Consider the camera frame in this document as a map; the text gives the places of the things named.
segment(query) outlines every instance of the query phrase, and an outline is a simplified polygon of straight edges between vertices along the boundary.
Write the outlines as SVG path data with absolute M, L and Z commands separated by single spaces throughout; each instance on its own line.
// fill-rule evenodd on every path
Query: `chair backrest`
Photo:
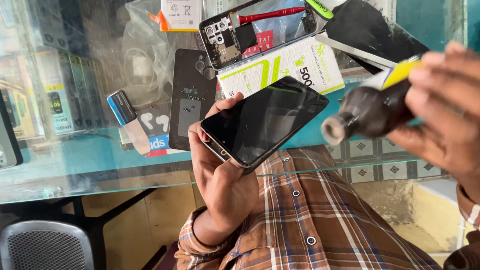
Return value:
M 58 221 L 22 221 L 5 227 L 0 236 L 3 270 L 93 270 L 88 235 Z

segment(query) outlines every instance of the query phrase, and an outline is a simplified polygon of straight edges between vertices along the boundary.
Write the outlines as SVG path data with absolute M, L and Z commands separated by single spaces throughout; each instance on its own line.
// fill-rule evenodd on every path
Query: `glue bottle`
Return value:
M 414 116 L 405 104 L 405 96 L 411 86 L 408 74 L 417 66 L 420 66 L 418 55 L 347 92 L 338 113 L 322 124 L 324 139 L 338 145 L 355 134 L 380 137 L 412 120 Z

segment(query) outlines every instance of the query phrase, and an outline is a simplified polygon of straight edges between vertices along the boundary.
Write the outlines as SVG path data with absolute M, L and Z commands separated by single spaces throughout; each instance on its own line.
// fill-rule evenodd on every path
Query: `person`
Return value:
M 480 59 L 456 42 L 428 52 L 412 70 L 406 96 L 423 119 L 388 138 L 457 181 L 461 214 L 480 224 Z M 217 101 L 207 117 L 242 99 Z M 334 161 L 325 146 L 280 150 L 242 175 L 232 159 L 220 161 L 190 126 L 193 172 L 206 207 L 192 212 L 180 232 L 178 269 L 441 269 L 401 238 L 338 173 L 315 171 Z M 444 269 L 480 268 L 480 233 L 454 252 Z

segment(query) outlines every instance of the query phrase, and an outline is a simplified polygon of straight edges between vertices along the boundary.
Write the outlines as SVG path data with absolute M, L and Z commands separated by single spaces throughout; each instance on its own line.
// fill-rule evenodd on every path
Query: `black phone screen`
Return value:
M 202 127 L 237 161 L 251 165 L 266 159 L 268 151 L 278 149 L 327 104 L 324 96 L 284 77 L 206 118 Z

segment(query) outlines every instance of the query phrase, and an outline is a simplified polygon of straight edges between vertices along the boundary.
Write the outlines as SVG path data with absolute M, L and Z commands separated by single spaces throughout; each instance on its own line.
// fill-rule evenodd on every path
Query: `red screwdriver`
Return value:
M 267 12 L 262 14 L 239 16 L 239 23 L 240 25 L 242 25 L 242 24 L 251 23 L 251 22 L 255 22 L 263 19 L 297 14 L 302 11 L 305 11 L 305 7 L 287 8 L 287 9 L 282 9 L 282 10 L 277 10 L 277 11 L 272 11 L 272 12 Z

